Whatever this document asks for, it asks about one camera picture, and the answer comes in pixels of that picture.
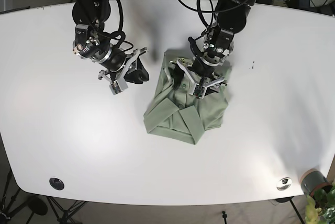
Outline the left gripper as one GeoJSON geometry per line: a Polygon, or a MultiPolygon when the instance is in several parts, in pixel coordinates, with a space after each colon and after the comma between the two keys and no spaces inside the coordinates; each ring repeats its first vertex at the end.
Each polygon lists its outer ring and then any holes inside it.
{"type": "Polygon", "coordinates": [[[233,36],[206,37],[202,49],[192,38],[191,51],[194,59],[176,58],[169,61],[173,88],[179,88],[186,75],[196,98],[203,99],[206,95],[218,93],[222,85],[227,85],[232,71],[227,58],[233,51],[233,36]]]}

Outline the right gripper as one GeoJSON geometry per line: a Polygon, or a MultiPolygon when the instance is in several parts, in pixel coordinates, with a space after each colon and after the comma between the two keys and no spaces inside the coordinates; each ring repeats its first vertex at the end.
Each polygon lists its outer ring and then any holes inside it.
{"type": "Polygon", "coordinates": [[[111,44],[109,39],[90,36],[84,41],[74,40],[73,52],[81,59],[91,60],[106,69],[99,71],[98,79],[106,79],[109,82],[113,95],[125,91],[128,88],[127,82],[143,84],[149,80],[149,73],[140,60],[140,56],[147,52],[146,47],[140,49],[138,57],[127,72],[123,69],[131,55],[125,54],[123,49],[111,44]]]}

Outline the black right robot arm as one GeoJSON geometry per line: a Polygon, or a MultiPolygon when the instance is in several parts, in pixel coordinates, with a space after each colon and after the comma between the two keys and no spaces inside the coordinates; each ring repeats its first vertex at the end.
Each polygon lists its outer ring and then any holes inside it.
{"type": "Polygon", "coordinates": [[[127,89],[129,83],[143,84],[149,80],[140,56],[146,48],[122,49],[126,42],[123,31],[124,13],[120,0],[116,0],[119,24],[113,32],[105,31],[105,22],[111,14],[109,0],[75,0],[72,17],[76,24],[73,53],[81,59],[88,59],[103,66],[98,79],[106,79],[114,95],[127,89]]]}

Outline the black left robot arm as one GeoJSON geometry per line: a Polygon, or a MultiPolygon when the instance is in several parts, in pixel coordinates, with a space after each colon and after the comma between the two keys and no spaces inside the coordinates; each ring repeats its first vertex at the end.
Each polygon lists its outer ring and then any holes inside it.
{"type": "Polygon", "coordinates": [[[216,6],[208,11],[211,22],[205,25],[201,33],[203,45],[197,46],[196,39],[189,37],[193,54],[191,63],[182,60],[175,62],[172,72],[173,88],[178,89],[186,76],[189,81],[189,94],[204,98],[217,93],[227,84],[226,77],[217,71],[233,51],[235,34],[241,32],[247,23],[247,17],[256,0],[218,0],[216,6]]]}

